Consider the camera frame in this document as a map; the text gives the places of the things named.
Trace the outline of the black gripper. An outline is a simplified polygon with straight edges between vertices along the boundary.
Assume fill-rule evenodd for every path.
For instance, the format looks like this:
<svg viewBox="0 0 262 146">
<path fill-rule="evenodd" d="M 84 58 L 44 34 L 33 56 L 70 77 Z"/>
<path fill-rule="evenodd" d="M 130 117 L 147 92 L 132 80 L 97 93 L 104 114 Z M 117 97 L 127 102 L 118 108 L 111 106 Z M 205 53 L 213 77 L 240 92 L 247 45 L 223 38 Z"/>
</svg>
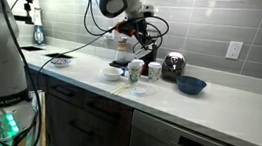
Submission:
<svg viewBox="0 0 262 146">
<path fill-rule="evenodd" d="M 129 37 L 134 36 L 145 50 L 154 43 L 154 39 L 147 32 L 147 22 L 144 17 L 120 21 L 115 30 Z"/>
</svg>

